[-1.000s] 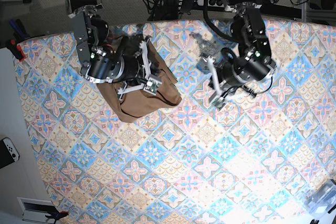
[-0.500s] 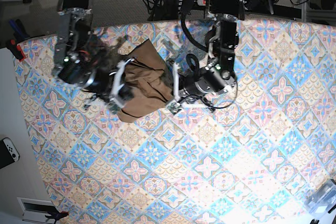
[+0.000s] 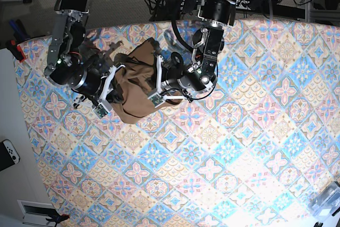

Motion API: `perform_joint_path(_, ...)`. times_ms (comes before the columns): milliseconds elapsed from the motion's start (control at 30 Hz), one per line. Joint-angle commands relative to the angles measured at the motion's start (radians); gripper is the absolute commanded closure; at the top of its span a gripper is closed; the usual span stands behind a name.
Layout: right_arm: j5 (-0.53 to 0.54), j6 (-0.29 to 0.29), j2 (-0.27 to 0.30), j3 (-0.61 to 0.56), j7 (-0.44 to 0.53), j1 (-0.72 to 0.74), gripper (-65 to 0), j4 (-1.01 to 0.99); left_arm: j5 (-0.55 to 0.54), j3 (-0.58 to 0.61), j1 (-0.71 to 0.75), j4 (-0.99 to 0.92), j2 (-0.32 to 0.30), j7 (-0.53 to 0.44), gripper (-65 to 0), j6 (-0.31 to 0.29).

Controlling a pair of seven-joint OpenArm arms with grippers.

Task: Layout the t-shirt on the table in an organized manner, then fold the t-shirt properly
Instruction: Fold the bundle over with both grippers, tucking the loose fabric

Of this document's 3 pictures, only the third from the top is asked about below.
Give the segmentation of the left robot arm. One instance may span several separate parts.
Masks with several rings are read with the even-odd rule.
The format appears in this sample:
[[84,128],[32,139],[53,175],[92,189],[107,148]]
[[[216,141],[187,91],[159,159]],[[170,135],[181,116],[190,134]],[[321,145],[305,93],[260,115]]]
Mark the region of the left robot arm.
[[[184,8],[189,0],[180,0],[179,6]],[[218,80],[218,54],[224,47],[223,27],[232,26],[235,21],[237,0],[201,0],[198,18],[203,25],[193,37],[193,45],[189,46],[181,38],[176,21],[172,20],[172,28],[176,39],[191,54],[190,63],[184,64],[178,52],[172,52],[169,61],[161,55],[156,57],[156,88],[148,99],[156,106],[167,100],[196,100],[191,91],[209,96]]]

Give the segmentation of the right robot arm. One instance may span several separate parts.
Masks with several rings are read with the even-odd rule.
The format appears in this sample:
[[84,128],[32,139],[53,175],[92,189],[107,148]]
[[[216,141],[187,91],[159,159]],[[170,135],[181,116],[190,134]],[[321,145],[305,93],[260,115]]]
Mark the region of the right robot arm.
[[68,86],[79,94],[74,107],[88,99],[92,110],[103,117],[113,109],[113,103],[123,100],[114,76],[124,64],[106,61],[101,50],[84,43],[88,0],[57,0],[55,12],[57,18],[44,75],[54,85]]

